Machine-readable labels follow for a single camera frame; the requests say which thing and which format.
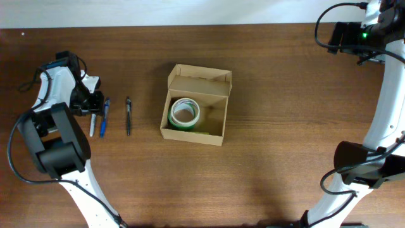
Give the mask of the green tape roll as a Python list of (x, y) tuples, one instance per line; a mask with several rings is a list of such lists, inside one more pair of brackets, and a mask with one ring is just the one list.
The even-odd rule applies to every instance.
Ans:
[(191, 130), (199, 120), (199, 111), (191, 106), (173, 109), (168, 113), (169, 122), (179, 130)]

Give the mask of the beige masking tape roll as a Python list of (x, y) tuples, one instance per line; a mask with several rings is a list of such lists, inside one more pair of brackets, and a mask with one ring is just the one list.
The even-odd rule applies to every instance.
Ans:
[(171, 106), (168, 114), (170, 123), (178, 129), (190, 129), (200, 118), (200, 107), (191, 98), (180, 98)]

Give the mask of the yellow black utility knife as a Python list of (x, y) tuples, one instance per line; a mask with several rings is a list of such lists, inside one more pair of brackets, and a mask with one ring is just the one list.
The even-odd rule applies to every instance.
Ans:
[(209, 133), (209, 132), (198, 132), (198, 131), (193, 131), (193, 133), (196, 133), (196, 134), (204, 134), (204, 135), (210, 135), (210, 133)]

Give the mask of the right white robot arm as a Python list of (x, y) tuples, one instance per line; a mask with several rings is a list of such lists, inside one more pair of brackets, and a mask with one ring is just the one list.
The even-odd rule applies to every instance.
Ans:
[(404, 1), (355, 4), (365, 10), (362, 22), (338, 22), (329, 53), (358, 56), (383, 63), (377, 108), (363, 143), (342, 141), (333, 170), (320, 181), (321, 200), (304, 212), (299, 227), (340, 227), (353, 208), (385, 182), (404, 179)]

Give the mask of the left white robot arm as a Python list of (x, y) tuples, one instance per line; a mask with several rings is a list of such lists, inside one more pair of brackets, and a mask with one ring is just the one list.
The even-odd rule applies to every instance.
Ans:
[(66, 189), (89, 227), (126, 227), (97, 183), (90, 144), (75, 119), (88, 114), (107, 118), (110, 100), (99, 89), (100, 78), (88, 75), (82, 58), (62, 51), (37, 67), (18, 91), (27, 92), (34, 84), (40, 84), (37, 99), (13, 130), (22, 135), (36, 169), (50, 176), (47, 184)]

